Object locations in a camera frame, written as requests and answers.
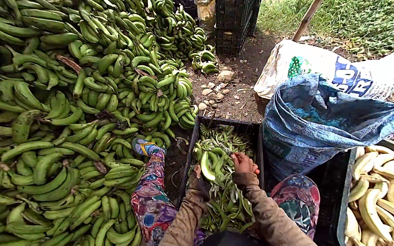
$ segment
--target person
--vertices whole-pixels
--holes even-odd
[[[166,149],[137,138],[132,141],[136,153],[147,155],[150,161],[146,173],[131,196],[131,205],[147,246],[191,245],[263,245],[244,241],[234,232],[217,233],[207,237],[198,227],[205,211],[205,193],[196,165],[189,176],[189,189],[180,209],[171,203],[164,192],[164,161]],[[317,186],[309,178],[293,175],[273,188],[270,197],[259,188],[254,174],[258,168],[243,153],[231,156],[235,164],[233,182],[252,204],[257,229],[266,244],[271,246],[315,246],[320,196]]]

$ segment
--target hand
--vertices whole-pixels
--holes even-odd
[[[235,172],[237,173],[255,172],[258,169],[258,166],[253,163],[253,160],[244,153],[232,154],[230,158],[235,164]]]
[[[188,180],[190,189],[200,191],[200,195],[203,197],[203,200],[209,200],[209,188],[201,176],[200,165],[195,165],[194,171],[191,172]]]
[[[200,178],[200,173],[201,173],[200,165],[195,165],[194,171],[196,172],[196,177],[199,179]]]

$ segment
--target foot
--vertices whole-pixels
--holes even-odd
[[[155,143],[148,142],[143,138],[134,138],[132,140],[132,147],[136,153],[146,156],[151,156],[157,152],[162,152],[162,154],[167,153],[165,148],[158,147]]]

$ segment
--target grass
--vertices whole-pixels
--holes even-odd
[[[262,0],[259,30],[292,36],[311,0]],[[322,37],[350,40],[373,54],[394,51],[394,0],[324,0],[309,25]]]

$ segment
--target sleeve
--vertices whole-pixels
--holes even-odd
[[[302,232],[285,211],[265,191],[259,188],[259,180],[254,173],[235,173],[233,182],[252,204],[256,222],[261,233],[272,246],[315,246],[316,244]]]
[[[198,190],[188,190],[182,205],[164,234],[159,246],[192,246],[195,231],[199,225],[202,210],[205,208],[203,197]]]

